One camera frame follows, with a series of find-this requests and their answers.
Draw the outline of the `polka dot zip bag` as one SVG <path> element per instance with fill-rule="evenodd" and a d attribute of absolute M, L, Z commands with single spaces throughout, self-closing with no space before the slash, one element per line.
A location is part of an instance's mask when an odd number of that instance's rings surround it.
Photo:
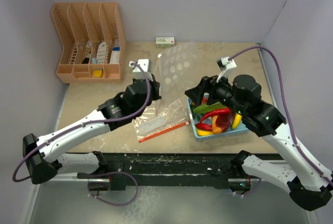
<path fill-rule="evenodd" d="M 194 42 L 185 42 L 158 54 L 154 73 L 160 82 L 161 99 L 156 104 L 156 113 L 181 98 L 186 90 L 195 85 L 197 63 L 198 55 Z"/>

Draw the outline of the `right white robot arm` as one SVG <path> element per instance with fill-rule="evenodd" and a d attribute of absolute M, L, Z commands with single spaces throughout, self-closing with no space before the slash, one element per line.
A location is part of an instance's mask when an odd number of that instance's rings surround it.
<path fill-rule="evenodd" d="M 195 104 L 208 94 L 208 103 L 220 102 L 242 116 L 242 123 L 271 145 L 287 167 L 274 165 L 241 151 L 231 160 L 232 174 L 263 179 L 286 191 L 301 208 L 313 211 L 332 199 L 332 171 L 322 165 L 291 132 L 280 111 L 262 100 L 262 87 L 254 77 L 241 74 L 232 83 L 217 76 L 202 77 L 185 95 Z"/>

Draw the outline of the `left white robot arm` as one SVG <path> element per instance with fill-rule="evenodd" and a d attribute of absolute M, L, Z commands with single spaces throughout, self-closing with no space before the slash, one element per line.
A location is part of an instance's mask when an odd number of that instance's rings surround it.
<path fill-rule="evenodd" d="M 132 122 L 142 115 L 152 101 L 161 99 L 160 83 L 154 76 L 148 79 L 133 79 L 123 92 L 106 100 L 83 119 L 59 131 L 23 137 L 23 161 L 28 169 L 28 179 L 41 184 L 62 173 L 67 151 L 79 144 Z"/>

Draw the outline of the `green leafy vegetable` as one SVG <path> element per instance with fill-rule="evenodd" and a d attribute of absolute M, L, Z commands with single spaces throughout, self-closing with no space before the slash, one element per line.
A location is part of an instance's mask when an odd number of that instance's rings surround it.
<path fill-rule="evenodd" d="M 214 104 L 211 104 L 211 105 L 202 104 L 200 106 L 195 107 L 193 109 L 193 113 L 195 113 L 195 114 L 206 114 L 208 112 L 211 112 L 211 111 L 216 110 L 216 109 L 221 109 L 223 107 L 224 106 L 221 103 L 214 103 Z"/>

